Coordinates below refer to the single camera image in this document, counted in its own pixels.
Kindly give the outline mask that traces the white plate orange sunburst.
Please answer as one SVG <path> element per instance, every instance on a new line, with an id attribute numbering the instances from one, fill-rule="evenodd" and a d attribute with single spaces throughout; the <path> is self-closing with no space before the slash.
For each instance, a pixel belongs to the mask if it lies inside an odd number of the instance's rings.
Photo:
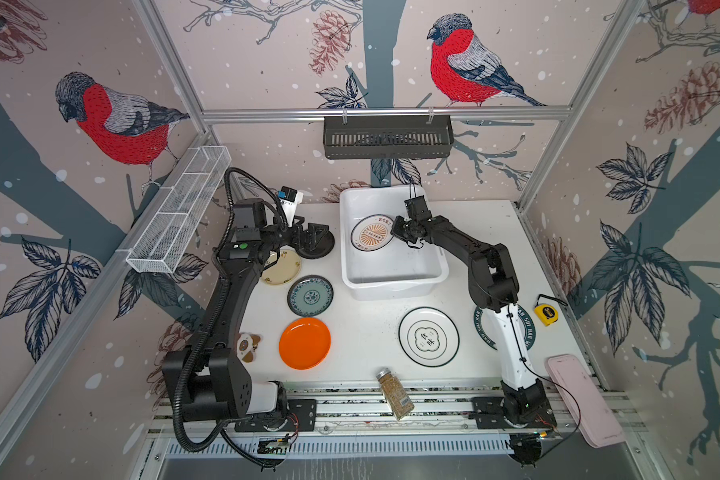
<path id="1" fill-rule="evenodd" d="M 394 220 L 387 215 L 371 215 L 359 221 L 350 234 L 351 245 L 358 251 L 373 252 L 384 248 L 392 239 Z"/>

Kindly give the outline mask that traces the white plate green rim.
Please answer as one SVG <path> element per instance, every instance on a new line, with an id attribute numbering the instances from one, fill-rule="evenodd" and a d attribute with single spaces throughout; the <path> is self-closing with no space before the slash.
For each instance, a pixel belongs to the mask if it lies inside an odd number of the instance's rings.
<path id="1" fill-rule="evenodd" d="M 407 312 L 398 326 L 398 340 L 405 355 L 417 365 L 439 368 L 456 357 L 460 334 L 453 320 L 430 307 Z"/>

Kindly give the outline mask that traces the white plate teal band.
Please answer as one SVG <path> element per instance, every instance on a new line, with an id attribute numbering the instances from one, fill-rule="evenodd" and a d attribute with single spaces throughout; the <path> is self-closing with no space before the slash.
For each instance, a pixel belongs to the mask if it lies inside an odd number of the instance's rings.
<path id="1" fill-rule="evenodd" d="M 473 311 L 473 324 L 476 332 L 482 341 L 492 350 L 497 351 L 497 331 L 494 321 L 491 319 L 492 310 L 485 310 L 476 307 Z M 533 347 L 537 332 L 532 316 L 520 305 L 517 306 L 517 312 L 514 319 L 523 326 L 523 338 L 527 350 Z"/>

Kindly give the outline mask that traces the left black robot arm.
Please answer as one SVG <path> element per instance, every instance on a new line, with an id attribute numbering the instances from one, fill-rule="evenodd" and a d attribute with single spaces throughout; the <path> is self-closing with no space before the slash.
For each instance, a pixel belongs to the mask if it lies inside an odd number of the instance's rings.
<path id="1" fill-rule="evenodd" d="M 251 295 L 273 265 L 270 255 L 288 246 L 305 259 L 320 259 L 333 250 L 335 237 L 324 224 L 287 216 L 283 204 L 296 190 L 263 191 L 267 200 L 228 201 L 231 212 L 213 256 L 218 280 L 205 316 L 186 346 L 163 360 L 174 434 L 187 452 L 203 451 L 218 437 L 229 441 L 231 423 L 277 428 L 297 421 L 281 382 L 251 379 L 236 339 Z"/>

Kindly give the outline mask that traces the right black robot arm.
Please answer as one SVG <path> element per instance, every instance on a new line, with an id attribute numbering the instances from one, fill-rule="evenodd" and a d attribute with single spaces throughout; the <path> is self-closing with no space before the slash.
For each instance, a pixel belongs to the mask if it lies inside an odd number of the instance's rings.
<path id="1" fill-rule="evenodd" d="M 470 298 L 494 322 L 501 356 L 501 387 L 506 421 L 523 427 L 549 408 L 541 376 L 532 369 L 519 321 L 519 282 L 508 248 L 477 240 L 443 216 L 435 216 L 424 197 L 405 201 L 407 215 L 394 220 L 392 235 L 409 247 L 426 242 L 447 251 L 467 267 Z"/>

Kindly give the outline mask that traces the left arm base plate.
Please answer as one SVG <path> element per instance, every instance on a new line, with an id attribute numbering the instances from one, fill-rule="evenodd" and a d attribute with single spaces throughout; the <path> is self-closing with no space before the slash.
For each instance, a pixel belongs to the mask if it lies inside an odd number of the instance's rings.
<path id="1" fill-rule="evenodd" d="M 269 413 L 254 414 L 236 422 L 236 433 L 302 433 L 315 428 L 317 401 L 314 399 L 288 400 L 287 407 Z"/>

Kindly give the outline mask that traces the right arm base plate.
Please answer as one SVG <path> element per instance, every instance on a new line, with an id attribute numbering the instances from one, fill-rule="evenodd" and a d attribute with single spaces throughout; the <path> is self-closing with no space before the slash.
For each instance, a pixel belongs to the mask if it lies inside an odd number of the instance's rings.
<path id="1" fill-rule="evenodd" d="M 546 397 L 528 406 L 499 396 L 473 397 L 471 405 L 472 410 L 467 417 L 476 422 L 478 429 L 552 430 L 558 426 Z"/>

